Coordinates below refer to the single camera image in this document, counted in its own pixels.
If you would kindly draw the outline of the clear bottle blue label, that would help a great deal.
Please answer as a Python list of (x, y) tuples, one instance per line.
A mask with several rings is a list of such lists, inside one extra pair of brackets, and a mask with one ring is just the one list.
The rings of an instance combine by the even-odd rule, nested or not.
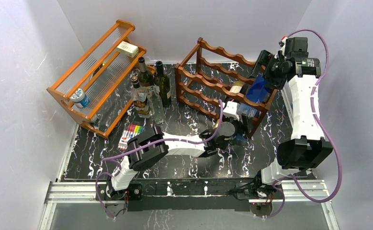
[[(246, 93), (246, 97), (254, 103), (261, 103), (268, 94), (269, 89), (265, 87), (265, 79), (262, 76), (262, 73), (259, 73), (257, 75), (254, 83), (251, 85)], [(241, 103), (238, 107), (237, 113), (239, 115), (245, 115), (249, 118), (253, 118), (258, 117), (260, 112), (258, 109)]]

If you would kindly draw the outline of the clear glass bottle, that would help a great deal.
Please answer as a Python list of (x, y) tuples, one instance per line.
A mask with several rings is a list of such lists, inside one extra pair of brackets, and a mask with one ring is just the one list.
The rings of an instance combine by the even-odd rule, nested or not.
[(155, 124), (163, 124), (165, 121), (164, 108), (157, 86), (148, 87), (148, 101)]

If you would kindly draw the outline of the dark green wine bottle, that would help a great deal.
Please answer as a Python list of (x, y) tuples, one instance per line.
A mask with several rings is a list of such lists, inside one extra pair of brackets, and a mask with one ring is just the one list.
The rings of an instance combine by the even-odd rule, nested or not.
[(159, 95), (161, 97), (163, 106), (166, 108), (166, 107), (171, 106), (170, 79), (164, 71), (162, 61), (160, 60), (157, 61), (155, 66), (156, 66), (156, 73), (154, 76), (154, 84), (158, 86)]

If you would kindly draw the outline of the green wine bottle brown label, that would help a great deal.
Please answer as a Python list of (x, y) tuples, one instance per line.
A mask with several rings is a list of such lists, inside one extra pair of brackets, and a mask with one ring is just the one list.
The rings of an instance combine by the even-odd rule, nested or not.
[(138, 73), (138, 80), (140, 83), (140, 86), (142, 87), (150, 87), (154, 86), (154, 77), (152, 72), (147, 68), (145, 59), (143, 57), (138, 58), (138, 64), (139, 64), (139, 73)]

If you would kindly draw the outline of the dark bottle gold foil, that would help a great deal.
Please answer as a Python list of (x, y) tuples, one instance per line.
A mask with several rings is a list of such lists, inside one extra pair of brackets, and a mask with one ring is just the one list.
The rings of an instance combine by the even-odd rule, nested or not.
[[(246, 93), (246, 90), (247, 90), (247, 84), (244, 83), (243, 81), (235, 81), (232, 85), (232, 87), (230, 88), (230, 92), (231, 93), (241, 93), (243, 95), (245, 95)], [(236, 103), (239, 103), (239, 101), (235, 100), (235, 99), (232, 99), (230, 97), (226, 97), (225, 98), (225, 103), (228, 103), (228, 102), (236, 102)]]

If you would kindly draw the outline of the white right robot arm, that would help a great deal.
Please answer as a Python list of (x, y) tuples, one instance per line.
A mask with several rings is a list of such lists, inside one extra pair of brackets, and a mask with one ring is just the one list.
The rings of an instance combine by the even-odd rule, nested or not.
[(293, 104), (293, 132), (290, 140), (277, 148), (275, 160), (258, 171), (246, 184), (237, 184), (229, 190), (236, 198), (268, 198), (280, 187), (283, 179), (295, 173), (317, 167), (332, 151), (321, 126), (315, 120), (319, 115), (316, 82), (321, 76), (320, 61), (308, 55), (306, 37), (283, 37), (280, 50), (273, 54), (261, 51), (249, 77), (252, 85), (241, 91), (248, 100), (261, 103), (269, 98), (271, 90), (287, 85)]

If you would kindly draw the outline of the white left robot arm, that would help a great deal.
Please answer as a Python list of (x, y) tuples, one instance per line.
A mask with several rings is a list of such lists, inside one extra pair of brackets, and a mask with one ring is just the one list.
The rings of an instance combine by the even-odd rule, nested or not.
[(237, 135), (245, 129), (234, 118), (223, 118), (212, 129), (195, 136), (178, 136), (165, 133), (154, 126), (134, 136), (127, 142), (124, 153), (107, 158), (119, 162), (118, 169), (108, 176), (105, 195), (112, 200), (129, 196), (128, 187), (138, 172), (151, 168), (166, 156), (191, 156), (208, 158), (233, 145)]

